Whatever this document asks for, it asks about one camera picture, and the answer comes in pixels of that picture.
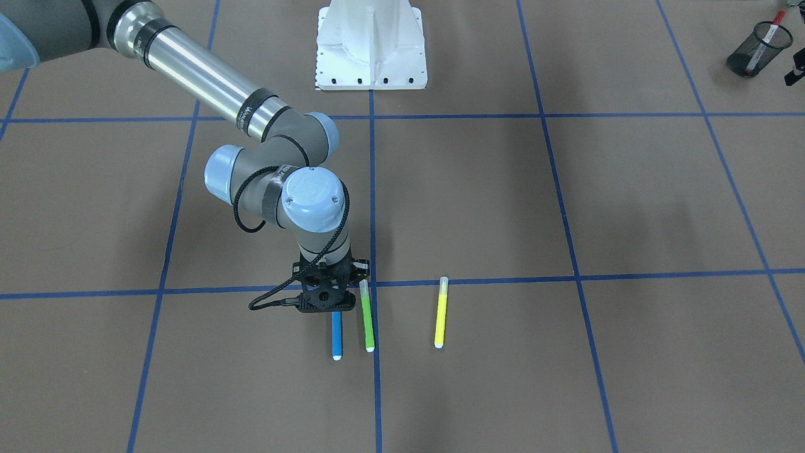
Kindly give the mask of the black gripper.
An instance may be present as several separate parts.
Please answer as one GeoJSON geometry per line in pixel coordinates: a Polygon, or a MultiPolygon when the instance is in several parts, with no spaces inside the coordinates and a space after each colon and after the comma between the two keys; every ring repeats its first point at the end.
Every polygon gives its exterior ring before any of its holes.
{"type": "Polygon", "coordinates": [[[302,284],[302,292],[291,299],[291,304],[300,313],[351,311],[357,299],[348,287],[370,276],[370,261],[355,260],[348,254],[334,264],[316,264],[303,271],[308,264],[304,256],[294,264],[293,271],[299,273],[294,280],[302,284]]]}

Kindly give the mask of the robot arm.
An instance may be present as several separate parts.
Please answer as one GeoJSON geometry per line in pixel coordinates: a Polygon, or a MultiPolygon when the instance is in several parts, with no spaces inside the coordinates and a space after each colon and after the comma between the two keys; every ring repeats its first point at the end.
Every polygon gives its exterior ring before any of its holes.
{"type": "Polygon", "coordinates": [[[229,204],[249,234],[274,225],[299,247],[291,277],[250,302],[251,310],[350,311],[350,286],[370,275],[353,258],[350,192],[324,163],[338,149],[328,115],[299,113],[170,22],[152,1],[3,1],[2,70],[32,69],[95,48],[137,60],[192,94],[259,146],[224,145],[204,169],[207,190],[229,204]]]}

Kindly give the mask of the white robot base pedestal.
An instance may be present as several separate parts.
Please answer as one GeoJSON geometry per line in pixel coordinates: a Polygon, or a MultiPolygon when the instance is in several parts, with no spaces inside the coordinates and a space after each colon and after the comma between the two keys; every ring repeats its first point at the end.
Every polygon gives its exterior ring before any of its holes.
{"type": "Polygon", "coordinates": [[[318,11],[316,45],[316,89],[428,86],[423,15],[408,1],[333,1],[318,11]]]}

